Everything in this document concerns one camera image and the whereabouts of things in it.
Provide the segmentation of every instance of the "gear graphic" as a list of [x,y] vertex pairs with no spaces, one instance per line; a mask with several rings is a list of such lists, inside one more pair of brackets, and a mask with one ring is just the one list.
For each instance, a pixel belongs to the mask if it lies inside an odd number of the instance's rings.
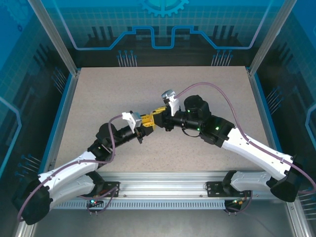
[[188,4],[189,0],[139,0],[143,6],[143,10],[147,10],[149,14],[154,16],[165,17],[171,16],[173,13],[178,14],[179,9],[184,9],[184,4]]
[[28,18],[29,8],[27,0],[0,0],[0,6],[6,7],[11,17],[18,24],[22,24]]

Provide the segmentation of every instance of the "cable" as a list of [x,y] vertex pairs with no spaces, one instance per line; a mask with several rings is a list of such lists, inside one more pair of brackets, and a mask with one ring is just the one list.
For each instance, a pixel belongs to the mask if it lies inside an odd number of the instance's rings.
[[250,191],[250,198],[249,198],[249,201],[248,201],[248,203],[246,204],[246,206],[245,206],[242,210],[238,210],[238,209],[233,208],[233,207],[227,207],[224,211],[225,211],[226,213],[230,213],[230,211],[227,210],[227,209],[230,209],[230,210],[235,211],[236,214],[237,214],[237,213],[243,213],[243,214],[245,214],[245,215],[247,215],[247,216],[249,216],[249,217],[255,219],[255,220],[256,220],[259,224],[261,224],[261,225],[263,226],[263,228],[265,228],[270,234],[272,234],[273,236],[277,237],[277,236],[276,236],[272,231],[270,231],[269,228],[266,227],[265,224],[263,224],[263,222],[261,222],[257,217],[255,217],[255,216],[253,216],[253,215],[250,215],[250,214],[248,214],[248,213],[245,213],[245,210],[247,210],[247,209],[249,208],[250,204],[251,204],[252,198],[253,198],[253,193],[252,193],[252,191]]
[[189,136],[189,137],[199,137],[199,135],[197,135],[197,136],[189,135],[183,128],[182,128],[182,131],[183,131],[184,134],[186,134],[186,135]]
[[[231,209],[231,210],[235,211],[236,213],[241,213],[241,211],[238,211],[238,209],[235,209],[235,208],[232,208],[232,207],[228,207],[228,209]],[[272,236],[277,237],[277,236],[276,236],[272,231],[270,231],[269,228],[268,228],[265,224],[263,224],[263,222],[260,221],[256,216],[251,215],[251,214],[248,214],[248,213],[245,213],[245,212],[244,212],[243,214],[246,215],[246,216],[251,217],[252,219],[255,219],[263,228],[266,229],[266,231],[268,231],[270,234],[272,234]]]
[[87,211],[90,212],[90,214],[92,214],[92,213],[97,214],[97,213],[102,213],[102,212],[104,212],[104,211],[109,207],[109,205],[110,205],[110,203],[111,203],[111,201],[112,201],[112,199],[113,199],[113,197],[114,197],[114,195],[115,195],[117,189],[118,189],[117,187],[114,187],[114,188],[112,188],[111,190],[109,190],[108,192],[106,192],[105,194],[103,194],[102,196],[99,196],[99,197],[94,198],[94,200],[99,200],[99,199],[101,199],[101,198],[107,196],[108,194],[112,193],[110,200],[109,200],[108,203],[103,207],[102,210],[93,212],[93,211],[91,211],[91,210],[89,209],[89,206],[87,206]]
[[122,117],[122,115],[118,115],[118,116],[115,116],[113,117],[112,119],[110,119],[109,121],[109,131],[110,131],[110,137],[111,137],[111,142],[112,142],[112,156],[110,158],[109,161],[98,161],[98,160],[78,160],[78,161],[73,161],[69,164],[66,164],[65,166],[61,167],[60,169],[56,170],[54,173],[52,173],[49,177],[47,177],[46,179],[44,179],[43,182],[41,182],[41,184],[39,184],[30,194],[29,196],[25,199],[24,203],[22,204],[20,210],[19,210],[19,213],[18,213],[18,216],[17,216],[17,220],[18,222],[22,222],[24,221],[21,216],[22,216],[22,213],[26,207],[26,205],[28,204],[28,202],[30,201],[30,199],[34,196],[34,194],[41,188],[44,186],[44,184],[46,184],[49,180],[52,180],[52,178],[54,176],[56,176],[59,172],[61,172],[62,170],[74,165],[74,164],[81,164],[82,162],[84,163],[99,163],[99,164],[108,164],[110,162],[113,161],[114,159],[114,156],[115,156],[115,141],[114,141],[114,137],[113,137],[113,133],[112,133],[112,128],[111,128],[111,123],[113,120],[115,119],[118,119]]
[[246,134],[243,132],[243,130],[242,130],[242,128],[241,128],[241,125],[240,125],[240,123],[239,123],[239,120],[238,120],[238,118],[237,118],[237,114],[236,114],[236,112],[235,112],[235,110],[234,110],[234,107],[233,107],[232,103],[230,102],[230,100],[229,100],[229,98],[227,97],[227,95],[226,95],[226,94],[222,91],[222,89],[219,88],[218,86],[216,86],[216,85],[214,85],[214,84],[212,84],[212,83],[209,83],[209,82],[198,82],[198,83],[195,83],[195,84],[193,84],[193,85],[190,85],[188,88],[186,88],[185,90],[183,90],[182,92],[180,92],[180,93],[179,93],[178,95],[176,95],[174,98],[175,98],[175,99],[179,98],[181,95],[183,95],[184,93],[186,93],[188,90],[190,90],[190,89],[192,89],[192,88],[194,88],[194,87],[196,87],[196,86],[199,86],[199,85],[209,85],[209,86],[211,86],[211,87],[217,89],[217,90],[222,94],[222,96],[223,96],[223,97],[225,98],[225,100],[227,101],[229,107],[231,108],[231,111],[232,111],[232,113],[233,113],[234,119],[235,119],[235,121],[236,121],[237,128],[240,130],[240,133],[241,133],[242,137],[243,137],[249,144],[251,144],[251,145],[254,146],[255,148],[261,150],[262,152],[264,152],[264,153],[266,153],[266,154],[268,154],[268,155],[270,155],[270,156],[272,156],[272,157],[274,157],[274,158],[280,160],[281,162],[283,162],[283,163],[285,163],[285,164],[287,164],[287,165],[293,167],[294,169],[296,169],[297,171],[299,171],[302,175],[305,176],[305,178],[307,178],[307,179],[310,181],[310,183],[311,183],[312,186],[313,186],[313,190],[311,190],[311,191],[299,191],[298,193],[300,193],[300,194],[312,194],[312,193],[315,193],[315,192],[316,192],[316,183],[315,183],[315,181],[314,181],[305,171],[303,171],[303,170],[302,170],[301,168],[299,168],[298,166],[296,166],[296,165],[294,165],[294,164],[288,162],[287,160],[284,160],[284,159],[282,159],[281,157],[278,157],[278,156],[276,156],[275,154],[272,154],[271,152],[269,152],[269,151],[267,151],[267,150],[265,150],[265,149],[259,147],[258,145],[256,145],[255,143],[253,143],[252,141],[250,141],[250,140],[247,138]]

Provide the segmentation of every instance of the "glass enclosure wall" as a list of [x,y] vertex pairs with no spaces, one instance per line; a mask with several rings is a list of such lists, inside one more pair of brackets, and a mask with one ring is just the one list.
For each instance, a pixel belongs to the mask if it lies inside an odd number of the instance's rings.
[[283,0],[43,0],[78,67],[249,66]]
[[258,69],[280,148],[316,177],[316,2],[297,1]]
[[0,1],[0,230],[11,236],[11,197],[37,174],[69,75],[27,1]]

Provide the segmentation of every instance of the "metal bracket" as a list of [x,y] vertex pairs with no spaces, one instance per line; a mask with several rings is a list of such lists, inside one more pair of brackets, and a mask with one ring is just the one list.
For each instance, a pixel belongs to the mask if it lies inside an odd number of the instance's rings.
[[[113,197],[117,198],[119,196],[119,182],[105,182],[103,185],[103,190],[101,191],[100,195],[103,195],[104,193],[108,192],[114,187],[117,187],[118,189],[116,190],[115,194]],[[110,198],[112,194],[108,194],[105,197]]]
[[[207,190],[207,196],[209,198],[242,198],[245,196],[245,192],[235,191],[231,195],[228,195],[224,191],[222,182],[206,182],[205,189]],[[247,197],[250,196],[250,191],[246,191]]]
[[165,91],[161,97],[166,105],[171,108],[171,116],[174,116],[176,112],[180,109],[179,99],[175,99],[176,93],[173,90]]
[[133,133],[135,133],[135,128],[140,127],[142,124],[142,118],[139,113],[133,113],[132,111],[129,113],[122,113],[123,120],[126,120],[130,129]]

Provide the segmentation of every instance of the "speckled tabletop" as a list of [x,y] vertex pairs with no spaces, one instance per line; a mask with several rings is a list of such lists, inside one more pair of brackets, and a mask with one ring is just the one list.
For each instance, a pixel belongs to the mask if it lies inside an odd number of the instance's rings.
[[[231,100],[243,130],[267,145],[258,108],[245,67],[133,67],[82,68],[67,119],[55,167],[78,157],[94,142],[99,127],[112,117],[130,110],[140,114],[163,106],[161,94],[168,89],[180,93],[193,83],[216,84]],[[210,111],[235,122],[224,98],[208,86],[195,87],[180,97],[198,94]],[[115,120],[117,129],[127,125]],[[258,170],[255,164],[232,152],[185,136],[181,129],[165,132],[157,128],[140,145],[136,139],[118,147],[111,164],[100,171],[171,172]]]

